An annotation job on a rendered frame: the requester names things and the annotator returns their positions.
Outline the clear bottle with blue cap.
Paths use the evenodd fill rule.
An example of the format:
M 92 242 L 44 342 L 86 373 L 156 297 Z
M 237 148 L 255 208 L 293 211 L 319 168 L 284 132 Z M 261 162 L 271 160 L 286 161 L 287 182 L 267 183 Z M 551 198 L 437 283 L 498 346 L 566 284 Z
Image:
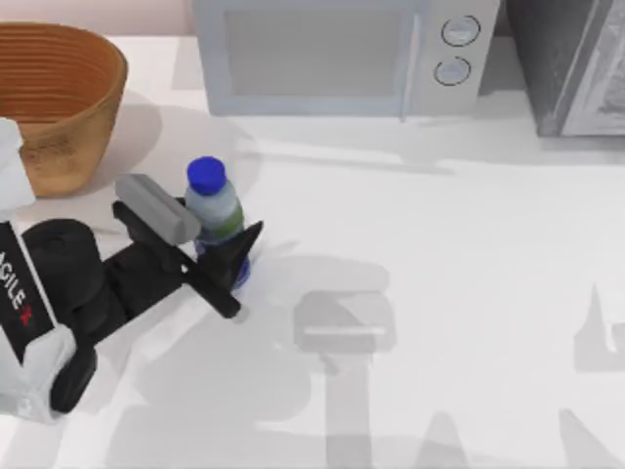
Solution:
M 201 233 L 194 241 L 197 255 L 245 228 L 243 208 L 226 166 L 214 156 L 198 157 L 187 166 L 185 205 L 201 224 Z

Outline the brown woven basket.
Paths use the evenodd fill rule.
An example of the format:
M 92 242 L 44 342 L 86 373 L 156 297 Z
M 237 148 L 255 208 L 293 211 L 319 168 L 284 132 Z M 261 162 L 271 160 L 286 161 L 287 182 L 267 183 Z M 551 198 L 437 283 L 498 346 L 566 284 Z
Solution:
M 74 26 L 0 21 L 0 116 L 21 130 L 40 197 L 86 187 L 104 158 L 128 76 L 108 39 Z

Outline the microwave oven door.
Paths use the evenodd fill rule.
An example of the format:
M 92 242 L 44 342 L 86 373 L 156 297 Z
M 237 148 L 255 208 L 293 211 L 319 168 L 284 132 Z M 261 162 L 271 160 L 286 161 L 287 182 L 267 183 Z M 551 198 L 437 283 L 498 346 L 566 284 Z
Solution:
M 418 0 L 191 0 L 212 114 L 399 117 Z

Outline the pale microwave oven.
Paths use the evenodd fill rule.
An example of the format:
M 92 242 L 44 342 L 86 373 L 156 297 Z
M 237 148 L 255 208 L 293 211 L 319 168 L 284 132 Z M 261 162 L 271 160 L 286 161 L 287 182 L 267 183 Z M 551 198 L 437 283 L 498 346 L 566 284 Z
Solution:
M 420 14 L 420 45 L 411 96 L 410 117 L 460 114 L 476 101 L 493 36 L 501 0 L 418 0 Z M 474 16 L 481 24 L 478 39 L 466 47 L 450 47 L 441 38 L 447 20 Z M 470 78 L 454 87 L 439 85 L 434 77 L 435 66 L 454 56 L 472 65 Z

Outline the round microwave knob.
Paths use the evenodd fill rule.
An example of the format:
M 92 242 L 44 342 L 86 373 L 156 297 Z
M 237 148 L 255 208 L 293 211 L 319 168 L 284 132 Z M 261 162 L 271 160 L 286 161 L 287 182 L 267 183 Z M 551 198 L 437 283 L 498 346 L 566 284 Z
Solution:
M 444 87 L 458 86 L 466 82 L 471 74 L 471 63 L 459 56 L 439 62 L 433 71 L 435 81 Z
M 447 20 L 441 28 L 441 38 L 450 47 L 466 47 L 478 39 L 480 32 L 479 20 L 466 15 Z

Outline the grey cabinet with dark inside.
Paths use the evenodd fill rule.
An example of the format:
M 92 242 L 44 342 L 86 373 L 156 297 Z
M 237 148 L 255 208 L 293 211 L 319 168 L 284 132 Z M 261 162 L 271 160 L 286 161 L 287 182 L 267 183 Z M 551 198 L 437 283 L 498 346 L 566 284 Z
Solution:
M 563 134 L 574 66 L 596 0 L 507 0 L 527 95 L 542 137 Z

